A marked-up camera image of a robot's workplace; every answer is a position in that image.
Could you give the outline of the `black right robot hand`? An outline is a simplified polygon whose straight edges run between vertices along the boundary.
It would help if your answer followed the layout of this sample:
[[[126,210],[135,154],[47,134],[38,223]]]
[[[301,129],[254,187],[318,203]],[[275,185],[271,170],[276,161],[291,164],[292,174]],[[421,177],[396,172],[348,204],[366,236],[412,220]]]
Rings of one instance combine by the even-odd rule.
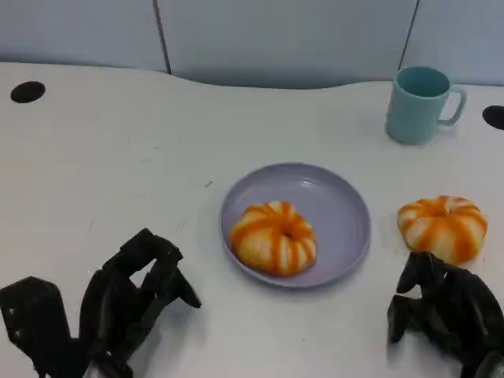
[[[462,377],[503,376],[503,311],[482,279],[430,252],[412,252],[387,309],[387,341],[421,333],[461,364]]]

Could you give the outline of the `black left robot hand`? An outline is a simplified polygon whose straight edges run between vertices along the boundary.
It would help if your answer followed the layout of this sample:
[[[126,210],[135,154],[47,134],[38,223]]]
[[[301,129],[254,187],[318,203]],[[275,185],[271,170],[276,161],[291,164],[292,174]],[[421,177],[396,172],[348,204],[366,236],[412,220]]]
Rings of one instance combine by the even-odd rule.
[[[178,268],[183,255],[144,228],[91,278],[80,307],[79,339],[106,377],[132,377],[129,358],[143,344],[163,309],[182,299],[201,301]]]

